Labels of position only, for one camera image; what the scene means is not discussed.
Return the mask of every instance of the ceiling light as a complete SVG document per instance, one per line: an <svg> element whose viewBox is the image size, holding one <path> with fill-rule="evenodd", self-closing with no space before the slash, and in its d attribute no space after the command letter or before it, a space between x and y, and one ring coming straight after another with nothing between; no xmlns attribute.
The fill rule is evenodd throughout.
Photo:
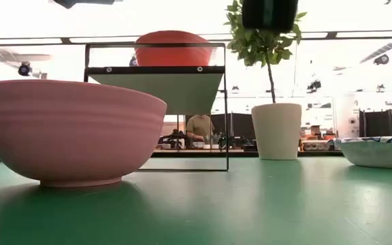
<svg viewBox="0 0 392 245"><path fill-rule="evenodd" d="M62 44L59 38L33 38L33 39L0 39L0 45L16 44Z"/></svg>
<svg viewBox="0 0 392 245"><path fill-rule="evenodd" d="M392 31L347 31L347 32L338 32L337 37L389 37L389 38L392 38Z"/></svg>
<svg viewBox="0 0 392 245"><path fill-rule="evenodd" d="M69 38L75 44L107 43L107 42L135 42L138 37L74 37Z"/></svg>
<svg viewBox="0 0 392 245"><path fill-rule="evenodd" d="M327 32L302 33L302 38L325 38L325 37L327 37Z"/></svg>

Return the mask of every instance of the red bowl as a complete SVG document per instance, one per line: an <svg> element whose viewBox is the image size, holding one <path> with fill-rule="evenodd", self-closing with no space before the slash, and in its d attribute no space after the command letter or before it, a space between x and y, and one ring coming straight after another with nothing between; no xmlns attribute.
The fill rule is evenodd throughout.
<svg viewBox="0 0 392 245"><path fill-rule="evenodd" d="M141 92L85 82L0 82L0 159L57 187L119 182L151 156L166 104Z"/></svg>
<svg viewBox="0 0 392 245"><path fill-rule="evenodd" d="M156 31L141 36L137 44L206 44L204 38L185 31ZM137 64L141 66L207 66L212 48L136 48Z"/></svg>

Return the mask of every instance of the tree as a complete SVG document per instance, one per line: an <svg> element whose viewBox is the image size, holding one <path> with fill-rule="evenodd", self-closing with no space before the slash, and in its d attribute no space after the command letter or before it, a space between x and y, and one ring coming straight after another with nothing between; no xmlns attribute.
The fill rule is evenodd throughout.
<svg viewBox="0 0 392 245"><path fill-rule="evenodd" d="M238 53L238 59L243 59L245 66L253 66L257 62L261 62L261 67L267 65L273 103L276 103L276 95L271 65L277 65L283 59L290 59L293 53L289 47L293 41L296 41L297 44L300 43L302 36L298 23L306 14L307 12L302 12L296 15L295 24L290 33L277 33L267 30L245 29L242 20L241 0L233 0L232 5L227 6L229 21L225 25L231 26L233 37L227 48L231 49L232 53Z"/></svg>

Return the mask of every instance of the shelf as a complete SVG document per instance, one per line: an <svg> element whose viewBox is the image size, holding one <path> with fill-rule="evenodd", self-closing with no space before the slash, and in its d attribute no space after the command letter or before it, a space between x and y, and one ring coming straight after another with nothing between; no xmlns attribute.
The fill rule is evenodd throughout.
<svg viewBox="0 0 392 245"><path fill-rule="evenodd" d="M176 150L176 149L171 149L171 150L154 150L155 153L198 153L198 152L226 152L226 150L219 150L219 149L198 149L198 150ZM229 152L244 152L242 149L229 149Z"/></svg>
<svg viewBox="0 0 392 245"><path fill-rule="evenodd" d="M89 67L88 76L101 84L148 93L167 104L167 114L209 114L224 66Z"/></svg>

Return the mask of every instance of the potted plant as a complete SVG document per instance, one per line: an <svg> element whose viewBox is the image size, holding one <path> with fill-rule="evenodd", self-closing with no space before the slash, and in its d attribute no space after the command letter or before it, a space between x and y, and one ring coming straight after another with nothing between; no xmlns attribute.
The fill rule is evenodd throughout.
<svg viewBox="0 0 392 245"><path fill-rule="evenodd" d="M276 103L272 65L290 59L293 54L289 47L300 42L301 31L298 22L306 12L296 15L290 33L245 29L242 22L242 0L233 0L227 6L228 22L233 39L227 48L238 54L246 66L261 63L267 66L272 104L258 105L252 109L252 120L261 159L292 160L297 158L301 126L301 106L294 103Z"/></svg>

